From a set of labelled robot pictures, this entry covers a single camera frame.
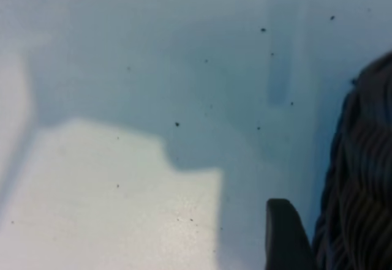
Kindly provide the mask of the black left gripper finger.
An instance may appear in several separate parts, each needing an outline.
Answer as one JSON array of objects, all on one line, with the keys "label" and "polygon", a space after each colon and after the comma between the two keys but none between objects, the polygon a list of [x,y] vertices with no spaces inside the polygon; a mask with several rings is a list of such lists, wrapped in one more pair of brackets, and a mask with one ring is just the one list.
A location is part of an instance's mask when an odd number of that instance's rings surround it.
[{"label": "black left gripper finger", "polygon": [[300,215],[287,199],[266,203],[266,269],[315,269],[315,257]]}]

